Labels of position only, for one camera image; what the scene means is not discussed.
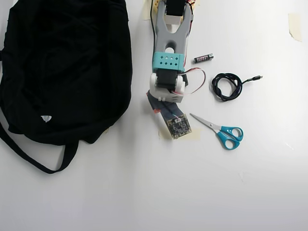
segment hole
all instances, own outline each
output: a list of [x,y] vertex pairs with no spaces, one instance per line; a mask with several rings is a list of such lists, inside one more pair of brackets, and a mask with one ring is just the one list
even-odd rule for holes
[[168,47],[168,48],[165,49],[165,52],[166,52],[166,53],[174,54],[174,49],[171,48],[171,47]]
[[227,140],[226,141],[226,147],[229,148],[229,149],[232,149],[232,148],[234,148],[234,143],[230,140]]
[[241,131],[237,128],[232,130],[232,134],[235,137],[240,137],[242,135]]
[[227,79],[222,78],[218,82],[218,88],[221,90],[221,94],[230,97],[235,91],[236,87]]

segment teal scissor handle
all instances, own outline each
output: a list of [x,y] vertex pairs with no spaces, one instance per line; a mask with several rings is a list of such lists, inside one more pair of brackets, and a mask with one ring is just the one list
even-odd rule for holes
[[[235,139],[231,139],[230,137],[228,137],[227,135],[225,135],[223,132],[219,132],[217,133],[218,137],[220,138],[223,146],[227,149],[227,150],[234,150],[236,148],[238,148],[240,146],[240,142],[235,140]],[[233,147],[232,148],[228,148],[227,147],[227,141],[231,141],[233,143]]]
[[[239,130],[241,132],[240,136],[234,136],[233,130]],[[244,138],[244,132],[241,128],[222,126],[221,131],[227,133],[230,137],[235,138],[237,141],[242,141]]]

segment black circuit board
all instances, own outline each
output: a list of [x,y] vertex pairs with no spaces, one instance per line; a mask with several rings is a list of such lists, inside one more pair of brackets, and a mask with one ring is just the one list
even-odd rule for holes
[[188,119],[185,114],[179,118],[171,119],[166,122],[172,138],[177,139],[192,132]]

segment robotic arm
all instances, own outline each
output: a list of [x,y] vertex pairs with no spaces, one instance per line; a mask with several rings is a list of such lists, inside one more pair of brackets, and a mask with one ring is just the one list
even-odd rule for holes
[[[184,11],[179,14],[182,3],[184,3],[182,9]],[[150,78],[150,94],[159,101],[182,102],[183,96],[181,95],[184,94],[185,86],[188,85],[184,66],[192,21],[193,10],[185,0],[161,0],[159,2],[153,73]],[[167,24],[180,24],[180,26],[175,33],[171,33]],[[174,53],[166,52],[168,48],[172,48]]]

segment black backpack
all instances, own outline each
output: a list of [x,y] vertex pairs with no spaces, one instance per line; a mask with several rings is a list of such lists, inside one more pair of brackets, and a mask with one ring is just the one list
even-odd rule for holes
[[10,10],[0,107],[9,131],[65,145],[59,170],[41,165],[9,137],[19,156],[52,174],[74,158],[79,140],[94,143],[126,111],[132,77],[124,0],[19,0]]

